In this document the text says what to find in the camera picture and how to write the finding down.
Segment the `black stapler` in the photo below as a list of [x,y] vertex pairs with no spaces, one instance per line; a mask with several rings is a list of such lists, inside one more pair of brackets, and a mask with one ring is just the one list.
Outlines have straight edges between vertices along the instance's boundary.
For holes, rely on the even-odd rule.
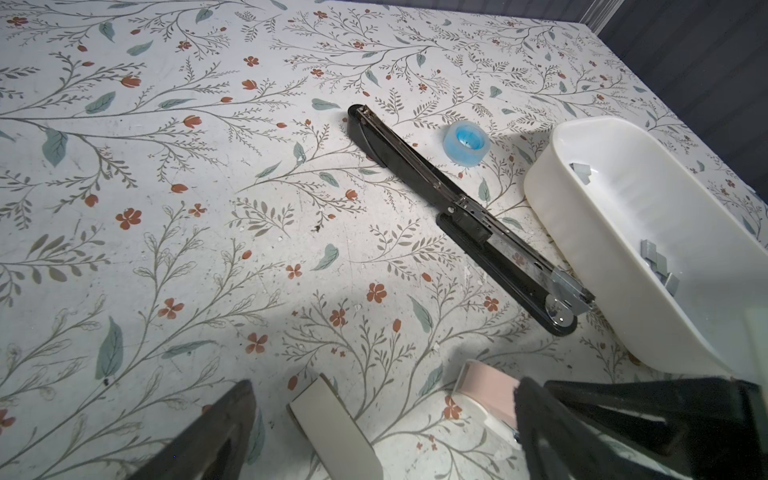
[[347,110],[350,139],[439,210],[437,225],[542,327],[572,334],[595,297],[509,230],[418,153],[366,105]]

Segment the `pink staple box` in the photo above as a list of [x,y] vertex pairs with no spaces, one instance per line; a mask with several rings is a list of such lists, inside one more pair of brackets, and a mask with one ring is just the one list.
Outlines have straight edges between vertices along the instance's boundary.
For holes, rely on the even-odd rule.
[[520,381],[478,360],[467,360],[452,391],[461,407],[480,413],[483,424],[515,447],[520,447],[515,393]]

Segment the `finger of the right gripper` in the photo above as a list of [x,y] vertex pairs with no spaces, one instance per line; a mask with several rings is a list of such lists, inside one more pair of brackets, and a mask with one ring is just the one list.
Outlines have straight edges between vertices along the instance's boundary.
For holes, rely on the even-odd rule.
[[751,382],[703,377],[623,384],[548,381],[580,419],[692,479],[764,479],[767,407]]

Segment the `beige staple box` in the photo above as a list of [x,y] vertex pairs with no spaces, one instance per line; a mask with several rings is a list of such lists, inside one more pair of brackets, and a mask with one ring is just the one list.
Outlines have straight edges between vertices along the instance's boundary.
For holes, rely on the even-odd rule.
[[375,450],[325,375],[295,397],[288,410],[331,479],[384,478]]

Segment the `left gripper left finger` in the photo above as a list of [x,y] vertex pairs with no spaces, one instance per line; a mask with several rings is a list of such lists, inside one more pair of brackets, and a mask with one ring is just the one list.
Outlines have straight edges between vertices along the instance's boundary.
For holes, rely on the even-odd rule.
[[133,479],[237,479],[255,421],[256,398],[242,380],[134,474]]

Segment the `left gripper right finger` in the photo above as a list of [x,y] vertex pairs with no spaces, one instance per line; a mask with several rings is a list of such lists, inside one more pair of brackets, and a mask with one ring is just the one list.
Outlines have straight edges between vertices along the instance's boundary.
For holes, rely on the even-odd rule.
[[524,378],[514,392],[519,439],[532,479],[658,479],[618,456],[545,388]]

